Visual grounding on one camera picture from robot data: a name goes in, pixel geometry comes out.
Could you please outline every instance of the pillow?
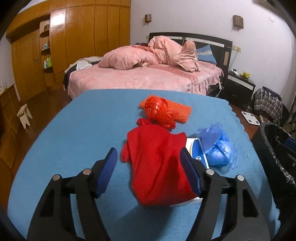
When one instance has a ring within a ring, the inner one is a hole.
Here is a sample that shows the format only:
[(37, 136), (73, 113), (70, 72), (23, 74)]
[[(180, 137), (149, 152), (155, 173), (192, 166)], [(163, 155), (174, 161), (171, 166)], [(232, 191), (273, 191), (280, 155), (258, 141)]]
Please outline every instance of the pillow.
[(197, 58), (200, 61), (217, 64), (215, 57), (213, 56), (211, 46), (208, 44), (200, 49), (196, 50)]

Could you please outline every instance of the blue plastic bag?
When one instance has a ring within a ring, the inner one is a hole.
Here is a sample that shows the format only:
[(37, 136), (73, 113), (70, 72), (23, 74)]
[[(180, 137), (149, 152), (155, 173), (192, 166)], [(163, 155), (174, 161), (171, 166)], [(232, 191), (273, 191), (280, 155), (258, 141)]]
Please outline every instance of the blue plastic bag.
[(237, 149), (229, 141), (221, 123), (217, 122), (209, 128), (199, 129), (196, 136), (201, 140), (202, 151), (207, 157), (209, 166), (229, 164), (232, 169), (237, 166)]

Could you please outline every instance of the orange mesh sponge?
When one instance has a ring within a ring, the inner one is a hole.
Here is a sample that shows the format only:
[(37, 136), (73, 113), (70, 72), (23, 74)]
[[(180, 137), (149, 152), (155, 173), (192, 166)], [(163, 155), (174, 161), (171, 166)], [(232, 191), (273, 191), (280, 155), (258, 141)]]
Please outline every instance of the orange mesh sponge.
[[(143, 100), (139, 104), (139, 107), (144, 109), (146, 101), (148, 99), (150, 99), (151, 97), (158, 97), (158, 96), (149, 95), (145, 100)], [(167, 100), (167, 99), (165, 99), (165, 100), (168, 104), (167, 110), (174, 112), (173, 116), (174, 116), (175, 121), (181, 122), (181, 123), (186, 123), (188, 121), (190, 114), (191, 114), (192, 107), (184, 105), (184, 104), (179, 104), (179, 103), (176, 103), (171, 100)]]

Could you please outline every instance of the black nightstand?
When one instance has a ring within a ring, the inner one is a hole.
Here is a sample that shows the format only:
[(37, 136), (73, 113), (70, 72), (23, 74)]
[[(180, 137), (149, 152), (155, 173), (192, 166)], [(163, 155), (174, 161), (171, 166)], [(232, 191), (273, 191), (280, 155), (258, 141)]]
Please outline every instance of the black nightstand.
[(219, 96), (227, 100), (229, 103), (246, 110), (250, 103), (251, 97), (255, 89), (255, 83), (250, 79), (242, 76), (236, 76), (229, 71), (225, 76), (223, 87), (224, 90)]

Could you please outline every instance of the pink comforter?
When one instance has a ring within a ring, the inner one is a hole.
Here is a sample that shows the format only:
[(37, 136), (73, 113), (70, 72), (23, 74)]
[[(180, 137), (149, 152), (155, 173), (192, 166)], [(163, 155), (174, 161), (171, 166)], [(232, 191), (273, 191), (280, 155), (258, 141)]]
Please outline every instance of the pink comforter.
[(132, 45), (114, 49), (103, 56), (99, 67), (125, 70), (156, 64), (181, 66), (189, 72), (200, 71), (195, 43), (187, 40), (181, 46), (166, 36), (154, 37), (148, 47)]
[(180, 67), (165, 64), (129, 70), (99, 68), (71, 73), (68, 94), (75, 99), (81, 93), (93, 89), (150, 89), (171, 90), (206, 95), (210, 85), (217, 84), (223, 71), (213, 64), (199, 61), (200, 72), (189, 73)]

